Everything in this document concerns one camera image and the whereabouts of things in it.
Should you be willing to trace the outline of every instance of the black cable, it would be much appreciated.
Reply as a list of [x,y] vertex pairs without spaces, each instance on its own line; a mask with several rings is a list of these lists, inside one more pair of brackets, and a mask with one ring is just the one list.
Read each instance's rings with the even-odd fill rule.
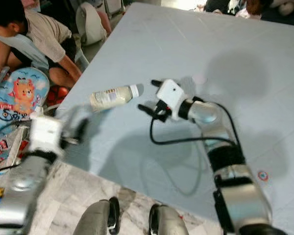
[[221,105],[219,103],[215,103],[215,104],[217,104],[220,108],[222,108],[225,111],[225,113],[227,114],[227,116],[228,116],[228,118],[230,120],[231,126],[232,126],[234,137],[235,137],[236,142],[237,142],[237,146],[238,146],[240,152],[243,154],[243,150],[242,150],[241,142],[240,142],[240,139],[239,139],[239,135],[237,134],[237,131],[236,131],[236,128],[235,128],[235,125],[234,125],[234,121],[233,121],[232,116],[230,115],[230,112],[223,105]]
[[8,128],[9,126],[13,126],[13,125],[16,125],[17,126],[17,125],[20,125],[21,123],[25,124],[25,123],[29,123],[29,122],[31,122],[31,120],[26,120],[26,121],[23,121],[23,120],[12,121],[9,124],[6,124],[5,126],[0,127],[0,132],[2,130],[4,130],[5,128]]
[[156,119],[153,117],[150,123],[150,129],[149,129],[149,136],[151,141],[154,144],[157,145],[165,145],[165,144],[175,144],[175,143],[181,143],[181,142],[191,142],[191,141],[211,141],[211,140],[216,140],[216,141],[223,141],[223,142],[227,142],[229,144],[231,144],[232,146],[236,146],[236,144],[231,141],[228,140],[226,138],[221,138],[221,137],[196,137],[196,138],[186,138],[186,139],[177,139],[177,140],[170,140],[170,141],[156,141],[153,137],[152,134],[152,128],[153,128],[153,123]]
[[17,165],[10,165],[10,166],[6,166],[6,167],[3,167],[3,168],[0,168],[0,171],[7,170],[7,169],[12,169],[12,168],[17,167],[18,165],[19,164],[17,164]]

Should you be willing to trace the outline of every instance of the wheel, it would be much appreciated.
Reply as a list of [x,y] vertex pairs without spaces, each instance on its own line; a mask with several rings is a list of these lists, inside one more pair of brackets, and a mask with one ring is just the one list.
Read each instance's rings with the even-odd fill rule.
[[116,235],[120,231],[120,205],[119,200],[116,197],[109,199],[110,202],[110,213],[108,218],[108,227],[113,225],[114,228],[109,229],[111,235]]
[[158,204],[153,204],[149,212],[149,230],[148,235],[158,234]]

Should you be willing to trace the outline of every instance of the beige shirt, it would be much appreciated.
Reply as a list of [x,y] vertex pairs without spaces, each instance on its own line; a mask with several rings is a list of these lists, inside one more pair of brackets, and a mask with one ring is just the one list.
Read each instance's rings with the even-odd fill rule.
[[65,50],[60,44],[71,37],[71,31],[54,18],[34,11],[25,10],[25,16],[28,22],[27,37],[53,62],[61,61]]

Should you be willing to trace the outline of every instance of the table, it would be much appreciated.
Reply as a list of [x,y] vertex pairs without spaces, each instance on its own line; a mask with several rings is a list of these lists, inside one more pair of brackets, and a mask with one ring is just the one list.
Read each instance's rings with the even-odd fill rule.
[[[152,144],[150,117],[137,109],[156,101],[150,80],[165,78],[229,109],[274,226],[294,234],[294,26],[134,3],[58,110],[65,119],[92,92],[143,83],[141,97],[92,114],[85,142],[70,147],[65,161],[217,223],[201,144]],[[86,114],[79,109],[77,116]],[[155,134],[165,140],[200,132],[168,121]]]

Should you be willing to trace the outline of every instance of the white bottle cap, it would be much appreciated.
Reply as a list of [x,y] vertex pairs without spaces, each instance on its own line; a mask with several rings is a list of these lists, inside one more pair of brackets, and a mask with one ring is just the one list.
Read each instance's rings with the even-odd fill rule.
[[132,91],[133,98],[139,97],[139,92],[136,85],[130,85],[129,88]]

